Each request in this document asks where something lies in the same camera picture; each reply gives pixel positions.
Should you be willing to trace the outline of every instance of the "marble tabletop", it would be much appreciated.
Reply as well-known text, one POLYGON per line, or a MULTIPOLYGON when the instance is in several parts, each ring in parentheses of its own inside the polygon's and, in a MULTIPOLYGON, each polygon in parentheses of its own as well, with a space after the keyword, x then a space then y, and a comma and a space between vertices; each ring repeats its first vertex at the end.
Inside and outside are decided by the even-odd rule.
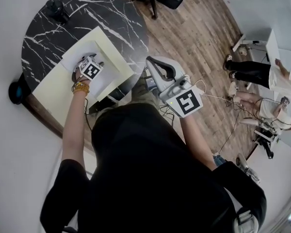
POLYGON ((148 56, 148 36, 141 13, 130 0, 60 0, 70 16, 62 25, 48 17, 44 6, 24 36, 22 68, 34 89, 78 40, 99 26, 135 72, 108 97, 120 101, 136 84, 148 56))

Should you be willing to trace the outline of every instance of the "gold beaded bracelet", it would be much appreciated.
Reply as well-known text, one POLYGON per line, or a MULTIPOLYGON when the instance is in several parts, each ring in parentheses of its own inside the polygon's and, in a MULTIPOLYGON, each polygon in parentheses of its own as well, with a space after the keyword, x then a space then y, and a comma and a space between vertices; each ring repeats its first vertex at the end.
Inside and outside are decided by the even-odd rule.
POLYGON ((86 94, 88 94, 89 93, 89 85, 82 83, 82 82, 77 82, 74 85, 73 94, 75 94, 78 91, 84 91, 84 92, 86 92, 86 94))

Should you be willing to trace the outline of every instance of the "wooden floor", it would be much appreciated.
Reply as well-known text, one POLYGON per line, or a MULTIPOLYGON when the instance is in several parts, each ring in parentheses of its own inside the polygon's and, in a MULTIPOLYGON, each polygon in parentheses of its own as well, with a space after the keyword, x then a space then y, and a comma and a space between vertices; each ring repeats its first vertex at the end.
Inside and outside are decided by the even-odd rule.
MULTIPOLYGON (((180 62, 195 82, 203 79, 206 94, 225 98, 230 84, 228 73, 223 71, 224 57, 241 33, 222 0, 184 0, 176 10, 157 3, 157 20, 151 18, 150 5, 135 2, 145 18, 149 35, 149 54, 173 58, 180 62)), ((234 55, 236 61, 250 60, 250 56, 234 55)), ((250 91, 257 92, 252 86, 250 91)), ((222 149, 221 155, 234 161, 241 152, 245 157, 254 143, 254 127, 238 122, 248 114, 227 107, 225 101, 203 96, 204 107, 194 114, 211 150, 219 152, 230 136, 239 114, 235 131, 222 149)))

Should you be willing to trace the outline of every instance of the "person in white shirt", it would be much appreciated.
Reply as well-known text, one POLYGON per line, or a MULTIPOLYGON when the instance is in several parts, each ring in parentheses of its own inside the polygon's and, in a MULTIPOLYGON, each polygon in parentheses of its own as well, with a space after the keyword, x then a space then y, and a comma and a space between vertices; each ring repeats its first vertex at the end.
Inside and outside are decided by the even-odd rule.
POLYGON ((260 84, 291 99, 291 70, 287 71, 278 59, 275 63, 276 66, 254 61, 234 62, 229 54, 223 69, 231 71, 230 78, 260 84))
POLYGON ((276 131, 291 130, 291 116, 287 114, 287 108, 281 102, 263 98, 255 93, 238 91, 235 82, 231 83, 228 95, 233 97, 234 103, 243 105, 249 113, 260 117, 276 131))

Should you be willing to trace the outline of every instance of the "white table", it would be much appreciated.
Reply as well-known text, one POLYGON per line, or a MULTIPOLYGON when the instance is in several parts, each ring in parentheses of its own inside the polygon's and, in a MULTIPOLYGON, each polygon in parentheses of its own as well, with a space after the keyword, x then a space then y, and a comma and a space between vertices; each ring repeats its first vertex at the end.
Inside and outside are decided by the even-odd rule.
MULTIPOLYGON (((250 46, 250 45, 255 45, 255 44, 258 44, 259 46, 265 46, 271 65, 275 65, 275 59, 280 59, 276 35, 275 35, 275 32, 273 29, 270 31, 270 34, 268 36, 267 41, 260 41, 258 39, 254 39, 254 40, 246 39, 246 35, 244 34, 239 39, 239 41, 235 44, 235 46, 232 48, 232 50, 233 50, 233 52, 235 52, 240 45, 250 46)), ((276 100, 277 96, 278 96, 278 93, 274 92, 274 99, 275 100, 276 100)))

